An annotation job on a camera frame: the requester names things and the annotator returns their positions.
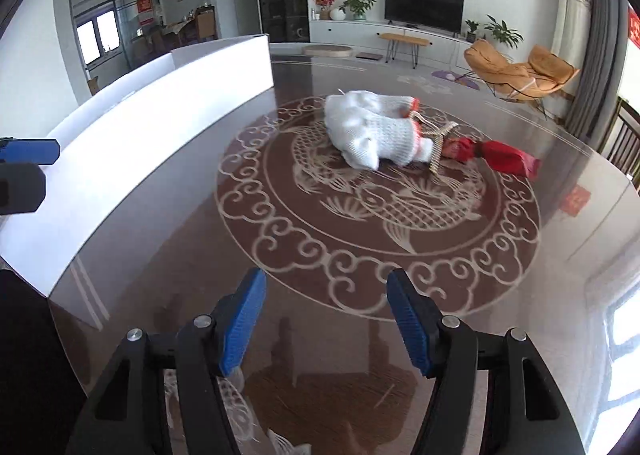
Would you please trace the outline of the white knit glove pile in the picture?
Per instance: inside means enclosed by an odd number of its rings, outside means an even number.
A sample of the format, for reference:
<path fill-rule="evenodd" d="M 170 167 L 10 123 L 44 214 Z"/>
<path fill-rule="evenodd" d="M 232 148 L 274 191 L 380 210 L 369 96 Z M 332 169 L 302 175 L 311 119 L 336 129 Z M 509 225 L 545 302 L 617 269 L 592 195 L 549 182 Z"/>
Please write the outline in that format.
<path fill-rule="evenodd" d="M 386 96 L 366 90 L 332 94 L 324 101 L 324 126 L 347 165 L 376 170 L 383 160 L 399 167 L 427 164 L 434 140 L 421 134 L 414 97 Z"/>

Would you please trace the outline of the red snack packet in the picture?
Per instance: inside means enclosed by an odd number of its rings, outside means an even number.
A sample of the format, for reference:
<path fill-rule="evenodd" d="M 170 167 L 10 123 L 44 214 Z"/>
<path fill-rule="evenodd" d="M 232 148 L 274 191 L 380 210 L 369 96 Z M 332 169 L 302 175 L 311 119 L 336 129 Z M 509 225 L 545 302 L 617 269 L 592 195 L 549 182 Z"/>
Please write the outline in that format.
<path fill-rule="evenodd" d="M 478 141 L 467 137 L 446 139 L 442 145 L 442 157 L 460 163 L 480 158 L 493 171 L 526 179 L 535 178 L 540 167 L 538 158 L 506 143 Z"/>

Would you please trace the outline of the beaded hair claw clip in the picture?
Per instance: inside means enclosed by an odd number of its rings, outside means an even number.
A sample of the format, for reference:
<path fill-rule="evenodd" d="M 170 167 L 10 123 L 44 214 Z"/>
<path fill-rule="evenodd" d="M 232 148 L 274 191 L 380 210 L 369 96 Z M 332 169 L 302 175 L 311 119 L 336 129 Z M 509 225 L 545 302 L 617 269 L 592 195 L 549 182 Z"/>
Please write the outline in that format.
<path fill-rule="evenodd" d="M 445 139 L 459 124 L 457 122 L 448 122 L 444 126 L 437 127 L 420 112 L 413 112 L 411 118 L 419 123 L 422 136 L 433 141 L 432 155 L 428 163 L 430 164 L 431 174 L 436 176 L 438 174 L 440 159 L 442 158 L 442 147 L 444 146 Z"/>

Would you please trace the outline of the red flower vase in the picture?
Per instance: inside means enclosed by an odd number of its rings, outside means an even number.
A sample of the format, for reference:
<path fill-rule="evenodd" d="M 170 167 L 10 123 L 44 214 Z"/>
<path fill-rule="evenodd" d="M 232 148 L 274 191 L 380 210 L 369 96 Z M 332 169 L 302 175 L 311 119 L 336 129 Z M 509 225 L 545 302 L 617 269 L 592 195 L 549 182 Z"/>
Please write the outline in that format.
<path fill-rule="evenodd" d="M 328 20 L 330 18 L 330 12 L 336 0 L 312 0 L 312 1 L 319 8 L 319 19 Z"/>

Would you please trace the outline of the grey curtain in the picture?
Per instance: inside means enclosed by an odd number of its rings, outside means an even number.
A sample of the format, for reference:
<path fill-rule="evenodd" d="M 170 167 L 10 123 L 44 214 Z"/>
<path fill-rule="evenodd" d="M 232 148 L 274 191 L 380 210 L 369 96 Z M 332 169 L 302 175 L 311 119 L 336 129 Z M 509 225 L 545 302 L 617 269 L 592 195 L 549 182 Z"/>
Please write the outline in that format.
<path fill-rule="evenodd" d="M 591 0 L 585 61 L 565 120 L 574 137 L 597 149 L 614 116 L 628 39 L 628 0 Z"/>

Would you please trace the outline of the orange lounge chair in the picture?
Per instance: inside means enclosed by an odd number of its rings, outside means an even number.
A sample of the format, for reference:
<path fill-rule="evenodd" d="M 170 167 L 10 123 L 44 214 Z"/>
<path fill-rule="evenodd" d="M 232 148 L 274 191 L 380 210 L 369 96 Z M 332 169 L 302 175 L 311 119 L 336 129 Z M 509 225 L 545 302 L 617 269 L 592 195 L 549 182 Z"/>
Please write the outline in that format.
<path fill-rule="evenodd" d="M 578 68 L 540 45 L 534 45 L 526 62 L 512 63 L 487 40 L 481 39 L 463 53 L 472 73 L 503 99 L 535 101 L 561 91 L 579 73 Z"/>

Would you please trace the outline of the green potted plant left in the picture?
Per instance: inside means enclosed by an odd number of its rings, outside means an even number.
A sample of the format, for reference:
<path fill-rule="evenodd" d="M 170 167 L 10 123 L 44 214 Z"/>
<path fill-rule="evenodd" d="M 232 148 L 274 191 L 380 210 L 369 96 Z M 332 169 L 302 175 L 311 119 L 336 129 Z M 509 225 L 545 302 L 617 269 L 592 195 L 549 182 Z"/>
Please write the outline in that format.
<path fill-rule="evenodd" d="M 367 13 L 375 6 L 376 0 L 344 0 L 341 10 L 349 12 L 354 21 L 365 21 Z"/>

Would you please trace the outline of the green potted plant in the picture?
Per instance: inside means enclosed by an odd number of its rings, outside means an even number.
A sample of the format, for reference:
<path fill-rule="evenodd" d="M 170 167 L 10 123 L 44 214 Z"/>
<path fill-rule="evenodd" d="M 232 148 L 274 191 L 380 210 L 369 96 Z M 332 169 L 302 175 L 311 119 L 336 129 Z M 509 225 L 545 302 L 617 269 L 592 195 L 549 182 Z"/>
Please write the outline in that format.
<path fill-rule="evenodd" d="M 510 49 L 517 49 L 521 42 L 524 41 L 524 37 L 520 32 L 510 28 L 503 20 L 499 21 L 494 16 L 487 15 L 488 23 L 485 25 L 485 30 L 498 44 L 503 44 Z"/>
<path fill-rule="evenodd" d="M 376 0 L 344 0 L 341 10 L 349 12 L 354 21 L 365 21 L 367 13 L 375 6 Z"/>

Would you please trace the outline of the wooden bench stool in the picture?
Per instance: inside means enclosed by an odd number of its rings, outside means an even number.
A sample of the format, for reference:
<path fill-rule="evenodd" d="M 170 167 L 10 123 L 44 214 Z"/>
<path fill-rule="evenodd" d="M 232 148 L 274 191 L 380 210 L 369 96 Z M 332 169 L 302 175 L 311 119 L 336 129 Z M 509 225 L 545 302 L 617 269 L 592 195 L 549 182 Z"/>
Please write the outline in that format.
<path fill-rule="evenodd" d="M 385 62 L 395 61 L 401 45 L 406 45 L 410 50 L 411 66 L 415 70 L 419 65 L 420 50 L 428 48 L 432 43 L 428 39 L 414 37 L 405 34 L 380 33 L 378 38 L 386 42 Z"/>

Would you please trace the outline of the white tv cabinet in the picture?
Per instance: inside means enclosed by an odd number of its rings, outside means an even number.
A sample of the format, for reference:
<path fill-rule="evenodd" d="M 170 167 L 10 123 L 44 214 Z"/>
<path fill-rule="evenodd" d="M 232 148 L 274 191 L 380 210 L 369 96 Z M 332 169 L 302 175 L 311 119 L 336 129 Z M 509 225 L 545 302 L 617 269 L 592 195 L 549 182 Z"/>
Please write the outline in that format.
<path fill-rule="evenodd" d="M 406 61 L 460 74 L 470 70 L 464 52 L 471 44 L 460 38 L 375 22 L 312 21 L 309 28 L 313 44 L 377 53 L 387 63 Z"/>

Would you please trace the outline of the green potted plant right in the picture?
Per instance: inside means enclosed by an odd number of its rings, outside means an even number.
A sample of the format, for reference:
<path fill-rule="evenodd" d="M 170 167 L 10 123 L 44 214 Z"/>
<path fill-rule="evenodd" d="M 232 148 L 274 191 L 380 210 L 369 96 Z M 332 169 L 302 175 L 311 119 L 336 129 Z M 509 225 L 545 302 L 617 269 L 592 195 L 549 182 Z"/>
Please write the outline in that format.
<path fill-rule="evenodd" d="M 488 23 L 485 25 L 485 30 L 498 44 L 503 44 L 510 49 L 517 49 L 521 42 L 524 41 L 524 37 L 520 32 L 510 28 L 503 20 L 499 21 L 494 16 L 487 15 Z"/>

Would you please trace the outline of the white sheer curtain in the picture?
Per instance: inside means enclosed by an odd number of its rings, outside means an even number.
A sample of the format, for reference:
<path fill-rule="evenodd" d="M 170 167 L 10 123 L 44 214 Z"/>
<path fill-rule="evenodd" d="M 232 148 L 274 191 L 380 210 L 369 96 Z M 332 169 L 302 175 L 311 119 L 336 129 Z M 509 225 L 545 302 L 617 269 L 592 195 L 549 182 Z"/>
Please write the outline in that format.
<path fill-rule="evenodd" d="M 551 52 L 581 68 L 588 44 L 592 0 L 559 0 Z"/>

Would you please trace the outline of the small potted plant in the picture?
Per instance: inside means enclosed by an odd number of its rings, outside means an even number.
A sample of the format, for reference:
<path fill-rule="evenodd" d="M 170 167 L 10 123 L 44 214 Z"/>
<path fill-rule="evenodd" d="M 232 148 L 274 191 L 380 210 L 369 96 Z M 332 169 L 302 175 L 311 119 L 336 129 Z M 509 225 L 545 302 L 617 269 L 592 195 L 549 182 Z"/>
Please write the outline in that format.
<path fill-rule="evenodd" d="M 474 20 L 466 20 L 465 25 L 466 25 L 465 40 L 467 42 L 470 42 L 471 44 L 474 44 L 477 38 L 477 30 L 480 27 L 480 23 Z"/>

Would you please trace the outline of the black television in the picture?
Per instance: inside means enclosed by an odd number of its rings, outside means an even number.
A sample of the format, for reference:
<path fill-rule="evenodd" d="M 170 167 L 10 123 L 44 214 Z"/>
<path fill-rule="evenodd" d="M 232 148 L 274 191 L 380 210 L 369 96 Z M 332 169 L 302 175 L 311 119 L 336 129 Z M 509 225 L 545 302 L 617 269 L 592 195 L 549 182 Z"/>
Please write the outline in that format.
<path fill-rule="evenodd" d="M 384 18 L 459 33 L 464 0 L 384 0 Z"/>

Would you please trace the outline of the red wall decoration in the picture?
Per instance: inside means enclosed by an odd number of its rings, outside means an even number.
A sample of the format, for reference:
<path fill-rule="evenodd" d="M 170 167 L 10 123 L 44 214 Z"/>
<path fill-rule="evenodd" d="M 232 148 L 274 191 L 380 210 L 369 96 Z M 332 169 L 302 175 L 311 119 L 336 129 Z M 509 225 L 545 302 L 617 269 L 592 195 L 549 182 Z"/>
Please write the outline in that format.
<path fill-rule="evenodd" d="M 633 8 L 628 9 L 628 39 L 640 49 L 640 16 Z"/>

